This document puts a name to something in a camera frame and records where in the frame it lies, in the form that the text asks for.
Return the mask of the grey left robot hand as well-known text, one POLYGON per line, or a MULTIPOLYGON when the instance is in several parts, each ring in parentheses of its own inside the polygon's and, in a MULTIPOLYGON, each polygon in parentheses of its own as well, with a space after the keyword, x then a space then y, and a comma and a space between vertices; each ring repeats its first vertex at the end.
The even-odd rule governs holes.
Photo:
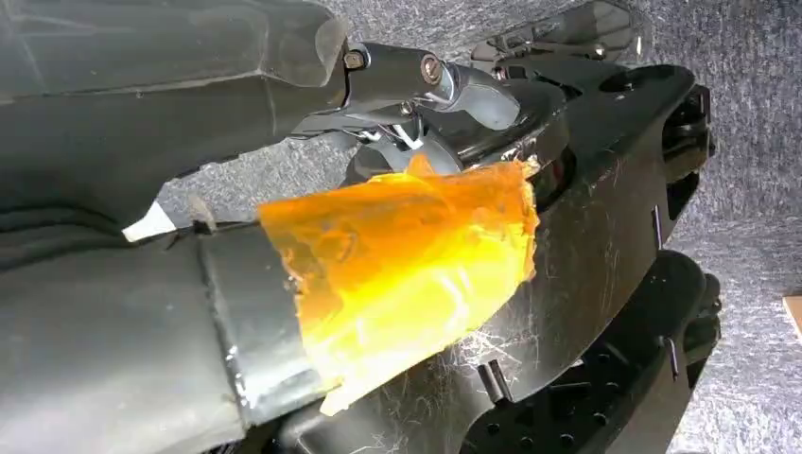
POLYGON ((405 102, 519 113, 479 70, 350 48, 311 2, 3 2, 2 451, 198 453, 323 394, 259 226, 123 231, 173 178, 405 102))

